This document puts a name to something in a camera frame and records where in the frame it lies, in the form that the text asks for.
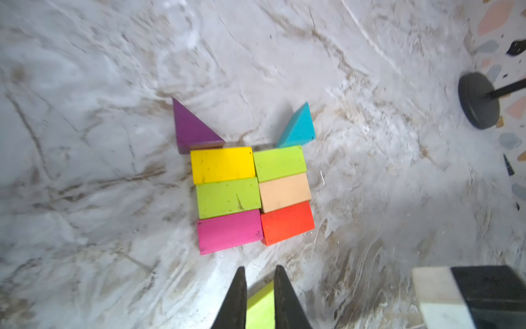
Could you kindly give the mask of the red block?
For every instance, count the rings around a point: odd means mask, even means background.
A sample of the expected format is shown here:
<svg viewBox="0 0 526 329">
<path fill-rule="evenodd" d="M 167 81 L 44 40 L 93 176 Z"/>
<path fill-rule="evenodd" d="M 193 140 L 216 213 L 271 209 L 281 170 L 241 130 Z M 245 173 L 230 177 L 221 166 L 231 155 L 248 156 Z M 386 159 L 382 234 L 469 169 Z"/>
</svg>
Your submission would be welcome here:
<svg viewBox="0 0 526 329">
<path fill-rule="evenodd" d="M 302 202 L 277 211 L 261 214 L 263 244 L 274 245 L 281 241 L 315 229 L 309 202 Z"/>
</svg>

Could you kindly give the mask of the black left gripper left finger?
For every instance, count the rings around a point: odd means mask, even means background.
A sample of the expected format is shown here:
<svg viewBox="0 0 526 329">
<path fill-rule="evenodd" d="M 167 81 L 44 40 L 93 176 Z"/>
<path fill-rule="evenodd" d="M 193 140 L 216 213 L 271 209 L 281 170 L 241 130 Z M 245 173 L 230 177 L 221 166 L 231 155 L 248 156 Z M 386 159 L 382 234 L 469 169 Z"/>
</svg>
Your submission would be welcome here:
<svg viewBox="0 0 526 329">
<path fill-rule="evenodd" d="M 236 271 L 211 329 L 245 329 L 247 318 L 247 281 L 245 268 Z"/>
</svg>

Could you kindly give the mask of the magenta block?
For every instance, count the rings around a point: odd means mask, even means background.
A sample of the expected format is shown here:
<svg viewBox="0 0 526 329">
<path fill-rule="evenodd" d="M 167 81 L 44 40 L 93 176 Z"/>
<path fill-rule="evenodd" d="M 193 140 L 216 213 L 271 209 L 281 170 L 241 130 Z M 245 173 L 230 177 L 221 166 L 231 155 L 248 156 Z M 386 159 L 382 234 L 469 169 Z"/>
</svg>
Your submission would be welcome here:
<svg viewBox="0 0 526 329">
<path fill-rule="evenodd" d="M 263 239 L 259 210 L 200 220 L 197 224 L 200 255 L 235 248 Z"/>
</svg>

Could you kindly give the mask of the yellow block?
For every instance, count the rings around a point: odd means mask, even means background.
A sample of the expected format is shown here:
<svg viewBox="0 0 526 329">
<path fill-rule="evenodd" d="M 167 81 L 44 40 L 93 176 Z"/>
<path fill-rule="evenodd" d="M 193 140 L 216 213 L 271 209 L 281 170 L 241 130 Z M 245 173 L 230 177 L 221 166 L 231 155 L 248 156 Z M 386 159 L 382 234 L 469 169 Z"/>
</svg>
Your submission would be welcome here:
<svg viewBox="0 0 526 329">
<path fill-rule="evenodd" d="M 255 178 L 253 149 L 201 149 L 190 152 L 195 185 Z"/>
</svg>

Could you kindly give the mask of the teal triangular block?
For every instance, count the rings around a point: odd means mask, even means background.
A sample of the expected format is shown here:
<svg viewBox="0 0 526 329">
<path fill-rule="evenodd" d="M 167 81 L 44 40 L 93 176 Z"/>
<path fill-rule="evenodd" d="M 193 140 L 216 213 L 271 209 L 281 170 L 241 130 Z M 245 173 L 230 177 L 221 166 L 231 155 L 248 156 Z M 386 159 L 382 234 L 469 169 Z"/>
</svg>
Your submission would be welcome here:
<svg viewBox="0 0 526 329">
<path fill-rule="evenodd" d="M 316 138 L 315 127 L 308 102 L 303 104 L 289 120 L 279 141 L 277 148 L 287 148 L 305 145 Z"/>
</svg>

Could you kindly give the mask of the tan wooden block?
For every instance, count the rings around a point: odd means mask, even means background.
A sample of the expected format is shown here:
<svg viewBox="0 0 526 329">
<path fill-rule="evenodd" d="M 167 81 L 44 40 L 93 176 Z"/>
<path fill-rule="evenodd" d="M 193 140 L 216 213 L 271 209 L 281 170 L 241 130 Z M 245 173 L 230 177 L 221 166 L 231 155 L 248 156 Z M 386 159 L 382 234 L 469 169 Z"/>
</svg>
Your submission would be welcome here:
<svg viewBox="0 0 526 329">
<path fill-rule="evenodd" d="M 312 198 L 306 173 L 260 183 L 259 189 L 263 213 L 310 201 Z"/>
</svg>

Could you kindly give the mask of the lime green block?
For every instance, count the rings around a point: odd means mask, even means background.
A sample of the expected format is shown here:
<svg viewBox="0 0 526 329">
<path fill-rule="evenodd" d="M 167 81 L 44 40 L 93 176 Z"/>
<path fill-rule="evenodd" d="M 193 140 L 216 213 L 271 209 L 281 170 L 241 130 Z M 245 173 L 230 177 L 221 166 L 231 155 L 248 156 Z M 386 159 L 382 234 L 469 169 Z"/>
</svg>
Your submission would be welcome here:
<svg viewBox="0 0 526 329">
<path fill-rule="evenodd" d="M 210 219 L 262 208 L 257 178 L 197 185 L 200 219 Z"/>
<path fill-rule="evenodd" d="M 271 281 L 249 298 L 246 329 L 275 328 L 274 282 Z"/>
<path fill-rule="evenodd" d="M 259 183 L 307 171 L 303 148 L 300 145 L 255 152 L 253 159 Z"/>
</svg>

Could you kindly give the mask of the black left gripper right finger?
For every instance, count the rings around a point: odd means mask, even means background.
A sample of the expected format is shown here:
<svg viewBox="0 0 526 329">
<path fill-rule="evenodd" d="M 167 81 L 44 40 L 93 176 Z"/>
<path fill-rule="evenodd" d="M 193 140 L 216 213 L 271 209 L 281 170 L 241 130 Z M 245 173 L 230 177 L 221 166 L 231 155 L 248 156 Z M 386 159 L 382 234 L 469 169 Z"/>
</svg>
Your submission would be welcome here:
<svg viewBox="0 0 526 329">
<path fill-rule="evenodd" d="M 301 303 L 283 266 L 278 265 L 274 274 L 275 328 L 312 329 Z"/>
</svg>

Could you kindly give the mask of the purple triangular block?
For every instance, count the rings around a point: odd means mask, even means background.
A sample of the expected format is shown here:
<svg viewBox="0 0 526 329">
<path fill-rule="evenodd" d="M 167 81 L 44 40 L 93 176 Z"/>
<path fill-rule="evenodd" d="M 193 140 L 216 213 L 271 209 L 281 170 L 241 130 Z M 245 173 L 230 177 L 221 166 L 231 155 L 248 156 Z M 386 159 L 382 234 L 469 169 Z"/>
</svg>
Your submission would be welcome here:
<svg viewBox="0 0 526 329">
<path fill-rule="evenodd" d="M 179 154 L 192 150 L 222 148 L 225 141 L 175 98 L 173 113 Z"/>
</svg>

